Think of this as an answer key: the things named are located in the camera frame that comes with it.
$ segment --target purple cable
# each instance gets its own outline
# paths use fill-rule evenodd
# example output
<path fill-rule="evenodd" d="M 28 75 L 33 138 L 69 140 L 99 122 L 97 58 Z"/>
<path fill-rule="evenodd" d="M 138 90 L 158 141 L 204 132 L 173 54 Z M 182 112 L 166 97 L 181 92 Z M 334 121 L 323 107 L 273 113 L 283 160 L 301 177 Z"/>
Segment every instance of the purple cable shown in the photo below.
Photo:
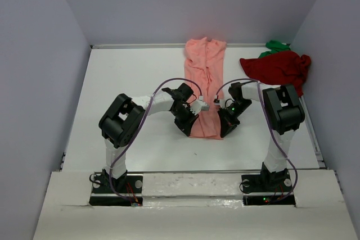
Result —
<path fill-rule="evenodd" d="M 122 196 L 119 192 L 117 192 L 117 191 L 115 190 L 114 186 L 113 186 L 113 181 L 112 181 L 112 177 L 113 177 L 113 167 L 114 167 L 115 163 L 116 163 L 122 156 L 124 156 L 124 154 L 126 153 L 126 151 L 129 149 L 129 147 L 130 147 L 130 146 L 132 145 L 132 143 L 135 141 L 136 136 L 139 134 L 142 126 L 144 125 L 145 119 L 147 118 L 147 115 L 148 115 L 149 112 L 150 112 L 150 107 L 151 107 L 151 105 L 152 105 L 152 101 L 153 101 L 153 99 L 154 99 L 155 94 L 160 90 L 160 88 L 161 88 L 164 84 L 166 84 L 166 83 L 168 83 L 168 82 L 170 82 L 170 81 L 175 81 L 175 80 L 188 81 L 188 82 L 190 82 L 190 83 L 192 83 L 192 84 L 194 84 L 194 85 L 197 86 L 197 88 L 199 89 L 199 92 L 200 92 L 200 95 L 201 95 L 201 96 L 202 96 L 202 94 L 203 94 L 202 91 L 201 91 L 200 86 L 199 86 L 197 83 L 195 83 L 195 82 L 192 81 L 192 80 L 185 79 L 185 78 L 171 78 L 171 79 L 165 80 L 165 81 L 163 81 L 163 82 L 157 87 L 157 89 L 153 92 L 153 94 L 152 94 L 151 97 L 150 97 L 150 102 L 148 103 L 148 106 L 147 106 L 147 109 L 146 109 L 146 111 L 145 111 L 145 113 L 144 113 L 144 116 L 143 116 L 142 119 L 141 119 L 141 122 L 140 122 L 140 124 L 139 124 L 139 127 L 138 127 L 137 130 L 135 131 L 133 137 L 130 139 L 130 141 L 129 141 L 128 145 L 126 146 L 126 148 L 124 149 L 124 151 L 121 152 L 121 154 L 120 154 L 120 155 L 112 162 L 112 164 L 110 165 L 110 170 L 109 170 L 110 188 L 111 188 L 112 192 L 114 192 L 116 195 L 118 195 L 118 196 L 121 197 L 122 199 L 129 200 L 127 197 L 124 197 L 124 196 Z"/>
<path fill-rule="evenodd" d="M 266 119 L 266 123 L 268 125 L 268 128 L 269 128 L 269 131 L 270 131 L 270 135 L 271 135 L 271 138 L 272 140 L 274 141 L 276 147 L 279 149 L 279 151 L 282 153 L 282 155 L 284 156 L 284 158 L 286 158 L 286 160 L 288 161 L 288 163 L 291 165 L 291 167 L 294 169 L 294 172 L 295 172 L 295 181 L 294 181 L 294 185 L 292 185 L 292 189 L 285 195 L 283 196 L 281 199 L 277 199 L 275 200 L 274 202 L 280 202 L 282 200 L 284 200 L 285 198 L 288 198 L 288 196 L 291 195 L 291 193 L 294 191 L 297 183 L 298 183 L 298 170 L 296 169 L 295 165 L 291 162 L 291 160 L 288 158 L 287 154 L 285 153 L 285 151 L 281 148 L 281 146 L 279 145 L 279 143 L 276 141 L 276 138 L 275 138 L 275 135 L 274 135 L 274 131 L 272 130 L 271 128 L 271 125 L 270 125 L 270 121 L 269 121 L 269 118 L 268 118 L 268 115 L 266 113 L 266 110 L 265 110 L 265 104 L 264 104 L 264 100 L 263 100 L 263 96 L 261 94 L 261 88 L 260 88 L 260 81 L 258 80 L 255 80 L 255 79 L 250 79 L 250 78 L 241 78 L 241 79 L 234 79 L 234 80 L 231 80 L 231 81 L 228 81 L 226 84 L 223 84 L 219 90 L 216 92 L 216 95 L 220 92 L 220 90 L 227 84 L 229 83 L 232 83 L 234 81 L 243 81 L 243 80 L 247 80 L 247 81 L 253 81 L 253 82 L 256 82 L 258 84 L 258 94 L 259 94 L 259 99 L 260 99 L 260 104 L 261 104 L 261 107 L 263 109 L 263 112 L 264 112 L 264 115 L 265 115 L 265 119 Z"/>

